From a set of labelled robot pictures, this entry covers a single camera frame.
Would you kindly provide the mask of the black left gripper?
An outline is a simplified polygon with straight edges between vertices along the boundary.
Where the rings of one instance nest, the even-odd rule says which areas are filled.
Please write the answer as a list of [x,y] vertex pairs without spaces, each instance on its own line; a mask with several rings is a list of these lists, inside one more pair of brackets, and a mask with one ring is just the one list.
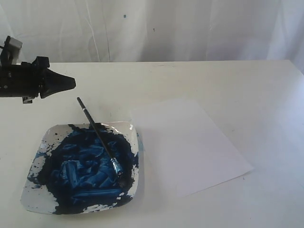
[[48,57],[36,57],[32,62],[20,65],[6,64],[0,67],[0,96],[21,97],[23,103],[32,103],[38,96],[50,95],[76,87],[72,77],[49,69]]

